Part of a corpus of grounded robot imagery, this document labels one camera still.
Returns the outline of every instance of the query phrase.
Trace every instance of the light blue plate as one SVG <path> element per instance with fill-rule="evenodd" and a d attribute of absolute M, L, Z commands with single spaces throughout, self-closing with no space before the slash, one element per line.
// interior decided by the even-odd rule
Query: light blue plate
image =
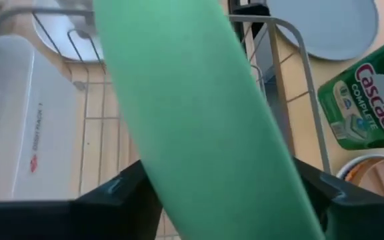
<path fill-rule="evenodd" d="M 267 0 L 267 5 L 272 17 L 298 28 L 310 55 L 322 59 L 347 60 L 362 55 L 379 27 L 374 0 Z M 298 46 L 289 30 L 279 30 Z"/>

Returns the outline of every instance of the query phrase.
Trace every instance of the wire dish rack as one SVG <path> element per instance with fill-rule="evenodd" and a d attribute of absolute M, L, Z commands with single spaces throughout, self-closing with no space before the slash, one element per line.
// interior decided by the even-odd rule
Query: wire dish rack
<path fill-rule="evenodd" d="M 72 189 L 73 197 L 82 195 L 104 183 L 114 176 L 117 172 L 137 160 L 138 155 L 135 153 L 134 146 L 126 132 L 126 126 L 123 122 L 122 115 L 118 112 L 116 96 L 111 86 L 111 78 L 106 70 L 102 56 L 98 54 L 96 45 L 90 35 L 79 29 L 71 29 L 66 32 L 72 48 L 75 50 L 78 61 L 72 61 L 62 56 L 59 46 L 55 44 L 53 37 L 44 28 L 40 20 L 43 15 L 67 15 L 93 17 L 92 11 L 67 10 L 67 9 L 50 9 L 40 7 L 21 7 L 14 8 L 3 12 L 0 15 L 0 34 L 1 26 L 10 19 L 18 16 L 27 17 L 42 28 L 46 36 L 51 40 L 56 55 L 51 57 L 54 64 L 59 64 L 60 70 L 66 74 L 70 81 L 78 90 L 78 98 L 80 99 L 80 108 L 78 109 L 78 142 L 76 147 L 76 155 L 74 162 L 77 163 L 73 176 Z M 324 167 L 328 166 L 327 150 L 323 136 L 321 119 L 318 112 L 317 98 L 315 88 L 311 76 L 311 68 L 306 53 L 305 45 L 299 31 L 292 24 L 272 18 L 252 15 L 230 15 L 229 20 L 232 23 L 243 24 L 244 37 L 241 43 L 245 46 L 247 57 L 251 63 L 251 72 L 255 76 L 256 83 L 265 94 L 265 84 L 263 81 L 264 74 L 257 66 L 256 51 L 261 46 L 262 39 L 268 33 L 272 39 L 275 34 L 277 25 L 290 30 L 297 39 L 299 44 L 298 53 L 301 56 L 304 66 L 304 73 L 307 79 L 307 86 L 311 97 L 311 106 L 313 108 L 313 117 L 317 128 L 319 138 L 319 148 L 321 150 L 321 158 Z M 260 39 L 254 39 L 251 26 L 252 23 L 264 23 L 264 33 Z M 96 62 L 86 62 L 82 58 L 80 50 L 78 50 L 75 42 L 72 40 L 71 34 L 80 31 L 82 35 L 90 41 L 96 56 Z M 274 66 L 279 67 L 280 62 L 276 62 L 274 58 Z M 161 220 L 157 232 L 157 239 L 180 239 L 174 226 L 171 224 L 166 214 L 161 215 Z"/>

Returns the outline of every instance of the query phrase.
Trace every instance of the label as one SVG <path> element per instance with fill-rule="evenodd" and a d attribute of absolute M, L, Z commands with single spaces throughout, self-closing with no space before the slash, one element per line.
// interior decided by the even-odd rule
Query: label
<path fill-rule="evenodd" d="M 39 147 L 39 138 L 41 136 L 41 122 L 43 118 L 42 103 L 38 104 L 37 119 L 35 122 L 35 131 L 33 135 L 33 144 L 32 144 L 32 158 L 30 161 L 30 171 L 31 173 L 36 172 L 38 168 L 38 147 Z"/>
<path fill-rule="evenodd" d="M 347 138 L 347 132 L 345 124 L 343 122 L 335 122 L 330 124 L 331 129 L 333 130 L 334 136 L 336 139 L 345 139 Z"/>

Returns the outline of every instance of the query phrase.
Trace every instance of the cascade complete container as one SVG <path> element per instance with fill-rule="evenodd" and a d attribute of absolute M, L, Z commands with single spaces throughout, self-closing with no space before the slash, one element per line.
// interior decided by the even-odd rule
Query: cascade complete container
<path fill-rule="evenodd" d="M 340 146 L 384 147 L 384 46 L 320 87 L 318 98 Z"/>

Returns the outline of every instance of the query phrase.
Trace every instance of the dish rack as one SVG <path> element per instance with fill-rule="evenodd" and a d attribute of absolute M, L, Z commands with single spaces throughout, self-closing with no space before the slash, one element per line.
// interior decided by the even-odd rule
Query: dish rack
<path fill-rule="evenodd" d="M 78 148 L 79 150 L 79 182 L 77 185 L 77 194 L 81 195 L 84 194 L 87 190 L 86 187 L 84 187 L 84 184 L 82 182 L 83 179 L 83 170 L 84 170 L 84 160 L 86 156 L 89 155 L 87 152 L 87 146 L 90 144 L 90 139 L 86 136 L 86 133 L 88 131 L 87 126 L 89 124 L 93 124 L 96 126 L 98 125 L 99 131 L 98 134 L 94 134 L 94 137 L 98 139 L 92 139 L 94 141 L 94 144 L 97 143 L 98 145 L 98 152 L 97 154 L 94 154 L 94 157 L 98 158 L 98 176 L 97 176 L 97 184 L 102 184 L 104 183 L 107 179 L 102 178 L 101 173 L 102 173 L 102 165 L 105 163 L 106 159 L 108 158 L 107 155 L 105 154 L 105 151 L 103 150 L 105 148 L 104 146 L 104 140 L 106 138 L 105 134 L 107 131 L 105 131 L 105 126 L 108 124 L 108 122 L 116 123 L 116 133 L 115 136 L 113 135 L 112 131 L 112 139 L 116 139 L 116 147 L 113 148 L 115 150 L 114 153 L 110 154 L 110 158 L 116 158 L 116 164 L 112 165 L 112 168 L 115 168 L 113 175 L 116 174 L 116 172 L 122 170 L 123 168 L 126 167 L 126 165 L 123 165 L 120 158 L 122 158 L 122 153 L 123 149 L 126 149 L 126 151 L 133 151 L 131 150 L 132 146 L 127 143 L 129 146 L 127 147 L 121 147 L 125 145 L 123 143 L 123 119 L 122 115 L 119 114 L 116 106 L 116 99 L 114 98 L 113 101 L 111 101 L 113 104 L 115 104 L 115 111 L 112 111 L 112 114 L 108 114 L 108 92 L 112 92 L 112 86 L 111 86 L 111 80 L 109 77 L 109 74 L 106 70 L 106 66 L 104 63 L 104 60 L 102 57 L 97 53 L 96 47 L 94 45 L 94 42 L 91 40 L 91 37 L 88 35 L 87 38 L 90 40 L 94 53 L 96 55 L 97 61 L 96 62 L 85 62 L 83 61 L 83 58 L 81 57 L 81 53 L 79 52 L 77 46 L 75 43 L 72 41 L 72 38 L 70 34 L 74 31 L 81 31 L 78 29 L 72 29 L 71 31 L 67 32 L 67 36 L 70 40 L 70 43 L 72 44 L 72 47 L 74 48 L 76 54 L 78 55 L 78 58 L 80 59 L 79 61 L 71 61 L 68 59 L 65 59 L 58 46 L 56 46 L 55 42 L 52 39 L 52 36 L 48 34 L 48 32 L 45 30 L 43 27 L 42 22 L 39 19 L 40 15 L 76 15 L 76 16 L 82 16 L 82 17 L 93 17 L 93 12 L 92 11 L 82 11 L 82 10 L 68 10 L 68 9 L 50 9 L 50 8 L 40 8 L 40 7 L 20 7 L 20 8 L 14 8 L 10 9 L 8 11 L 3 12 L 0 15 L 0 27 L 9 20 L 10 18 L 19 16 L 19 15 L 30 15 L 35 21 L 35 24 L 38 24 L 38 26 L 43 28 L 43 31 L 47 35 L 47 37 L 51 40 L 55 51 L 58 54 L 59 60 L 63 63 L 62 68 L 66 69 L 68 72 L 68 77 L 70 81 L 76 86 L 78 92 L 82 94 L 83 96 L 83 107 L 82 107 L 82 115 L 81 115 L 81 129 L 80 129 L 80 146 Z M 307 52 L 305 49 L 305 45 L 303 42 L 303 39 L 299 33 L 299 31 L 292 26 L 292 24 L 272 18 L 272 17 L 264 17 L 264 16 L 253 16 L 253 15 L 230 15 L 229 20 L 232 23 L 240 23 L 242 24 L 243 28 L 243 37 L 241 40 L 241 44 L 243 44 L 245 51 L 247 53 L 247 56 L 251 62 L 251 72 L 256 78 L 256 83 L 262 90 L 262 93 L 265 95 L 265 84 L 263 81 L 263 72 L 262 70 L 257 66 L 256 59 L 255 59 L 255 54 L 257 49 L 261 46 L 262 39 L 264 36 L 268 33 L 269 38 L 273 39 L 274 34 L 276 32 L 277 25 L 285 27 L 286 29 L 290 30 L 292 34 L 297 39 L 299 49 L 298 53 L 301 56 L 302 62 L 303 62 L 303 67 L 304 67 L 304 73 L 307 79 L 307 86 L 309 89 L 309 95 L 310 95 L 310 100 L 311 100 L 311 106 L 313 108 L 313 117 L 315 121 L 315 125 L 317 128 L 317 135 L 319 139 L 319 147 L 321 150 L 321 158 L 323 160 L 323 166 L 325 170 L 327 171 L 329 169 L 328 165 L 328 156 L 327 156 L 327 150 L 325 146 L 325 140 L 324 140 L 324 135 L 323 135 L 323 128 L 321 124 L 321 118 L 319 116 L 319 111 L 318 111 L 318 103 L 317 103 L 317 97 L 315 94 L 315 87 L 313 84 L 312 76 L 311 76 L 311 68 L 310 68 L 310 63 L 309 59 L 307 56 Z M 264 23 L 266 25 L 266 28 L 263 30 L 264 34 L 261 36 L 260 39 L 254 39 L 253 38 L 253 30 L 252 30 L 252 25 L 253 23 Z M 273 58 L 273 68 L 274 69 L 279 69 L 280 65 L 282 62 L 277 62 L 276 58 Z M 83 79 L 82 81 L 79 81 L 75 78 L 75 72 L 74 68 L 81 67 L 85 72 L 85 80 Z M 102 81 L 94 81 L 94 72 L 96 70 L 96 67 L 99 68 L 99 72 L 102 75 Z M 90 96 L 92 92 L 92 88 L 94 87 L 100 87 L 101 88 L 101 96 L 100 96 L 100 104 L 99 104 L 99 111 L 98 114 L 96 115 L 90 115 Z M 160 225 L 157 233 L 157 239 L 180 239 L 177 233 L 175 232 L 174 227 L 172 226 L 171 222 L 169 221 L 168 217 L 166 214 L 161 215 L 161 220 L 160 220 Z"/>

